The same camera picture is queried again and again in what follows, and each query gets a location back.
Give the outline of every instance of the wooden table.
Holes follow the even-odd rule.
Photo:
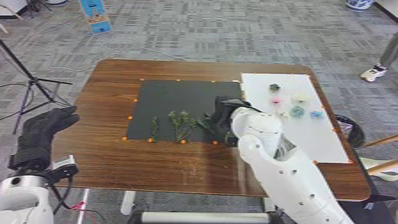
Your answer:
[[[122,140],[142,80],[239,80],[241,73],[309,74],[332,115],[312,71],[300,65],[220,64],[104,60],[78,97],[81,117],[58,134],[53,158],[72,154],[79,166],[74,187],[264,197],[238,149],[206,143],[186,145]],[[351,148],[337,132],[353,164],[318,164],[335,197],[364,200],[367,183]]]

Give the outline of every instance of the black rectangle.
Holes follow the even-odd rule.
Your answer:
[[[211,115],[216,96],[241,98],[239,84],[204,81],[143,81],[133,119],[127,125],[127,139],[147,139],[150,137],[150,122],[156,117],[158,141],[174,141],[168,113],[186,111],[195,119],[202,117],[204,113]],[[197,127],[186,140],[206,142],[213,140],[213,137]]]

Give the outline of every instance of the white sheet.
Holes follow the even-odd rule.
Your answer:
[[[348,163],[348,156],[339,142],[337,134],[321,101],[314,91],[309,75],[289,74],[241,74],[241,89],[245,91],[245,99],[252,106],[264,112],[278,116],[280,112],[287,113],[287,118],[280,118],[284,124],[284,136],[307,152],[309,158],[321,163]],[[270,85],[277,84],[280,90],[270,92]],[[293,101],[293,96],[303,95],[307,101],[303,104]],[[271,103],[271,99],[278,98],[280,104]],[[302,118],[289,116],[293,106],[302,106],[305,114]],[[323,118],[312,118],[309,113],[323,112]]]

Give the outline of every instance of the camera tripod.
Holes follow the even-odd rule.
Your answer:
[[[1,39],[0,39],[0,46],[3,48],[3,51],[8,54],[8,57],[12,58],[12,61],[14,61],[15,65],[17,65],[17,67],[19,67],[23,73],[24,73],[24,76],[28,78],[28,88],[26,88],[26,92],[24,92],[24,96],[23,96],[21,107],[19,107],[19,110],[17,110],[17,118],[15,118],[14,130],[12,130],[12,134],[15,134],[19,123],[21,123],[21,117],[28,112],[31,112],[35,109],[39,109],[42,106],[46,106],[51,103],[55,103],[62,106],[71,106],[71,104],[67,103],[63,98],[58,96],[56,92],[58,92],[58,87],[60,87],[62,84],[65,84],[65,85],[72,85],[72,84],[69,82],[62,82],[62,81],[55,81],[55,80],[40,79],[40,78],[33,77],[31,73],[28,72],[28,70],[26,70],[23,64],[21,64],[21,61],[15,58],[15,55],[14,55]],[[55,83],[56,84],[55,89],[49,90],[49,88],[42,85],[40,82]],[[28,93],[30,93],[30,90],[31,90],[33,86],[37,87],[39,92],[42,93],[42,95],[46,97],[46,102],[42,102],[37,106],[33,106],[30,109],[26,109]]]

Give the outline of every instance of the floor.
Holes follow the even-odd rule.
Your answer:
[[[398,25],[373,7],[353,12],[342,0],[104,0],[111,32],[92,35],[79,5],[71,1],[53,11],[28,13],[24,20],[5,20],[10,34],[0,33],[14,54],[40,78],[72,82],[60,95],[72,102],[95,63],[104,58],[186,60],[236,63],[303,64],[314,70],[333,112],[360,124],[367,140],[398,132],[398,63],[389,75],[365,83],[360,72],[378,62]],[[0,85],[26,78],[0,55]],[[24,87],[0,88],[0,117],[15,110]],[[35,91],[31,106],[42,102]],[[24,118],[46,111],[37,110]],[[0,179],[7,175],[7,156],[15,150],[10,135],[14,118],[0,121]],[[398,144],[358,150],[373,159],[398,158]],[[398,183],[374,179],[383,194],[398,195]],[[81,200],[74,189],[69,203]],[[122,223],[117,213],[122,192],[90,190],[88,208],[108,223]],[[150,210],[261,210],[252,198],[142,193]],[[398,203],[387,203],[396,213]],[[62,211],[60,223],[74,223],[78,212]]]

